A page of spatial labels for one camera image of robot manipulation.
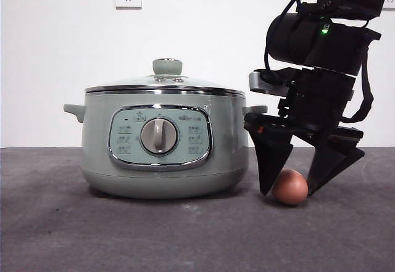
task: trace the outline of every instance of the lid knob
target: lid knob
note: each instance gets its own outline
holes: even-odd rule
[[[173,58],[156,59],[152,63],[156,75],[181,75],[183,63]]]

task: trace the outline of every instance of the black strap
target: black strap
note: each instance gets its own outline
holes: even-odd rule
[[[356,123],[365,120],[369,111],[372,109],[374,97],[370,90],[370,83],[368,79],[368,48],[362,54],[362,94],[364,99],[360,105],[359,110],[351,118],[341,117],[343,123]]]

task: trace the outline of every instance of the pot base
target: pot base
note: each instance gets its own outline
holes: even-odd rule
[[[92,187],[108,194],[138,199],[179,199],[212,194],[241,181],[247,168],[235,171],[177,178],[133,178],[82,170]]]

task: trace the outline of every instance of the pot lid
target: pot lid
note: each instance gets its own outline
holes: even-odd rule
[[[228,89],[220,84],[204,81],[187,76],[181,76],[183,64],[180,60],[163,58],[156,59],[152,63],[155,75],[141,76],[137,78],[115,81],[106,85],[90,87],[85,93],[108,91],[133,91],[133,90],[173,90],[195,91],[197,93],[225,93],[244,96],[244,92]]]

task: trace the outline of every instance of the egg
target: egg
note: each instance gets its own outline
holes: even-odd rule
[[[307,198],[308,191],[307,181],[298,171],[284,168],[273,185],[272,195],[284,204],[297,205]]]

